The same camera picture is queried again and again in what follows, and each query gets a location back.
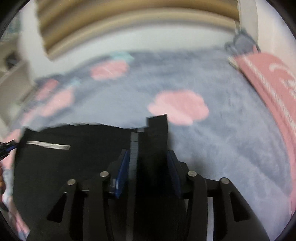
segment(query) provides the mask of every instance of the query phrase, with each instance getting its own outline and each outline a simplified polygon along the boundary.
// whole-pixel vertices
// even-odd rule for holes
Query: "metal screw head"
[[[223,184],[228,184],[230,181],[229,181],[229,179],[228,178],[221,178],[221,182],[223,183]]]
[[[195,171],[189,171],[189,172],[187,172],[187,175],[190,177],[196,177],[197,173]]]
[[[109,172],[103,171],[103,172],[100,173],[100,176],[101,177],[108,177],[109,176]]]
[[[67,184],[70,185],[70,186],[72,186],[72,185],[75,184],[75,182],[76,182],[75,179],[70,179],[70,180],[67,181]]]

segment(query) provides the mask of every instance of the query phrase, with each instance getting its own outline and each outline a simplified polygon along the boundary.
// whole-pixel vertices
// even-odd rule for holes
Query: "white wall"
[[[278,12],[265,0],[256,0],[258,45],[279,57],[296,74],[296,40]]]
[[[69,71],[90,58],[112,51],[222,47],[234,35],[234,32],[222,28],[197,24],[141,26],[92,39],[55,61],[50,61],[43,50],[42,38],[38,32],[35,0],[31,0],[22,9],[21,23],[19,48],[22,57],[30,62],[30,76],[33,79]]]

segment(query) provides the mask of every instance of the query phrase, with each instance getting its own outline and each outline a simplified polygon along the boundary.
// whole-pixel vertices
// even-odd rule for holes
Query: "black cloth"
[[[174,195],[167,170],[168,123],[166,115],[149,118],[138,132],[136,200],[133,240],[181,240],[186,217],[185,203]],[[60,198],[60,188],[69,180],[88,180],[105,171],[130,149],[131,133],[106,125],[78,125],[27,129],[15,156],[14,201],[23,220],[34,230]],[[70,145],[69,150],[27,144],[40,141]],[[125,240],[127,190],[110,200],[110,218],[115,240]]]
[[[117,160],[122,149],[129,149],[133,131],[105,125],[68,125],[40,132],[27,129],[15,157],[13,195],[29,228],[49,213],[49,205],[69,179],[90,179]],[[71,147],[49,149],[28,145],[28,141]]]

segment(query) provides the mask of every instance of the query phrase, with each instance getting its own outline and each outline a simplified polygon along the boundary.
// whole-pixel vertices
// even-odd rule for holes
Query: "gray blanket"
[[[272,115],[229,56],[208,49],[92,60],[40,80],[12,130],[63,123],[142,127],[146,117],[168,114],[169,145],[178,159],[205,178],[228,177],[274,240],[290,219],[289,159]],[[209,216],[212,240],[212,207]]]

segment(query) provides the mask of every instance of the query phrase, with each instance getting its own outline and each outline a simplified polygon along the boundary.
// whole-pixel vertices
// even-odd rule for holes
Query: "pink cloud pattern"
[[[98,64],[91,69],[94,80],[116,79],[128,71],[128,64],[124,60],[112,60]]]
[[[74,87],[70,86],[58,92],[40,111],[43,117],[52,116],[57,111],[71,106],[74,103]]]
[[[21,125],[22,126],[28,125],[31,122],[31,120],[33,120],[35,118],[35,116],[39,110],[40,110],[39,107],[35,107],[35,108],[29,110],[28,112],[24,113],[23,118],[20,122]]]
[[[36,93],[35,100],[41,101],[45,100],[49,94],[56,88],[56,86],[59,84],[57,80],[49,79],[41,89],[39,89]]]
[[[148,110],[153,115],[167,114],[169,122],[179,126],[189,126],[209,116],[202,96],[190,90],[160,92]]]

